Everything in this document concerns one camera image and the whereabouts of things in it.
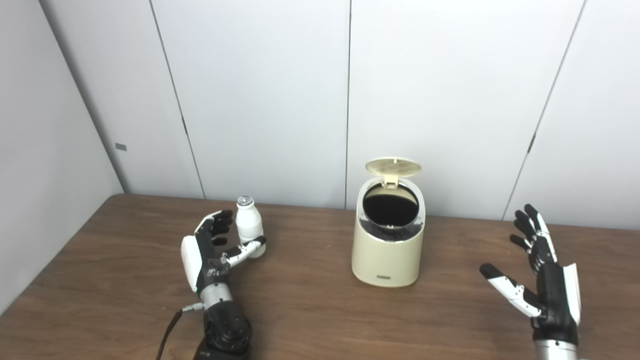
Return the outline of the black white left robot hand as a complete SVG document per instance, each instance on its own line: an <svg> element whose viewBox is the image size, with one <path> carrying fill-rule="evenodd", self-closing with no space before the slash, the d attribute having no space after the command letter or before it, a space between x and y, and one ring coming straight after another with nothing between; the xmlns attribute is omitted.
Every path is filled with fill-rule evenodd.
<svg viewBox="0 0 640 360"><path fill-rule="evenodd" d="M217 249L227 243L219 235L227 234L232 224L233 211L218 210L204 216L193 235L182 239L180 251L187 282L201 298L206 288L226 282L232 268L266 247L266 237L259 235L228 250Z"/></svg>

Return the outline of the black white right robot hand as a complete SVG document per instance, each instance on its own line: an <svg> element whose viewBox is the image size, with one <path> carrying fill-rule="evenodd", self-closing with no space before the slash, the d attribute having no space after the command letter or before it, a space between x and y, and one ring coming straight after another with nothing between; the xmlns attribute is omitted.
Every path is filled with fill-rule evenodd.
<svg viewBox="0 0 640 360"><path fill-rule="evenodd" d="M562 266L546 221L534 206L526 203L515 212L515 228L509 240L522 248L535 275L536 291L505 275L491 263L478 268L481 275L519 312L531 319L534 341L579 345L582 304L578 266Z"/></svg>

